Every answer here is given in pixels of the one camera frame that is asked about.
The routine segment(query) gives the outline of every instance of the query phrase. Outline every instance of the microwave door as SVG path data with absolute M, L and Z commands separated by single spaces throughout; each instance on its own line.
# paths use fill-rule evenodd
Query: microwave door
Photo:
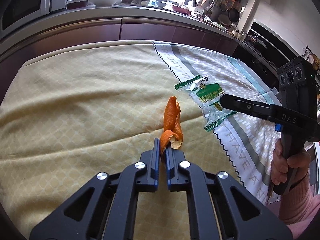
M 1 18 L 0 38 L 50 13 L 50 0 L 12 0 Z

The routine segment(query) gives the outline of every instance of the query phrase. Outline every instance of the white wall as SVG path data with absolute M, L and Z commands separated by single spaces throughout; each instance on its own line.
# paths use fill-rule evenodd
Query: white wall
M 311 0 L 259 1 L 257 19 L 284 39 L 298 54 L 308 45 L 320 57 L 320 14 Z

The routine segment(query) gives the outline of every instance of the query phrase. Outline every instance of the plastic bag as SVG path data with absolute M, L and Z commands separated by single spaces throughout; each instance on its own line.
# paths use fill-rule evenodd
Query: plastic bag
M 197 75 L 174 87 L 176 90 L 186 90 L 193 101 L 202 108 L 202 114 L 207 120 L 204 129 L 208 132 L 219 126 L 228 116 L 236 113 L 220 105 L 220 97 L 225 92 L 218 83 L 211 82 L 209 76 Z

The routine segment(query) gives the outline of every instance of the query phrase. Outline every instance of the zigzag line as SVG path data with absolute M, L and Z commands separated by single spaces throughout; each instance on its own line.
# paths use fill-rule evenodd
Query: zigzag line
M 161 57 L 161 55 L 159 54 L 159 52 L 157 51 L 156 45 L 155 43 L 152 41 L 153 43 L 153 47 L 155 48 L 156 53 L 158 54 L 158 56 L 160 57 L 160 59 L 168 66 L 168 68 L 171 70 L 171 72 L 173 73 L 173 75 L 179 80 L 179 82 L 181 82 L 180 78 L 178 78 L 178 76 L 175 74 L 175 72 L 173 72 L 172 68 L 168 65 L 168 63 L 166 63 L 164 61 L 164 59 Z
M 220 141 L 220 145 L 223 146 L 223 150 L 226 151 L 226 155 L 229 157 L 229 161 L 232 163 L 232 166 L 236 169 L 236 173 L 238 174 L 237 177 L 240 179 L 242 186 L 246 188 L 246 186 L 244 185 L 244 181 L 242 181 L 242 178 L 239 176 L 239 171 L 237 171 L 237 167 L 233 165 L 233 161 L 231 160 L 231 156 L 228 154 L 228 150 L 224 148 L 224 144 L 222 144 L 221 139 L 218 137 L 218 134 L 214 132 L 214 130 L 213 130 L 213 133 L 217 136 L 217 139 Z

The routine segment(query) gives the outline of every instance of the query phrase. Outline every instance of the large white bowl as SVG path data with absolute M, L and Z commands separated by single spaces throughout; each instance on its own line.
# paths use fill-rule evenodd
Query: large white bowl
M 121 0 L 89 0 L 89 2 L 96 6 L 112 6 L 115 3 L 119 3 Z

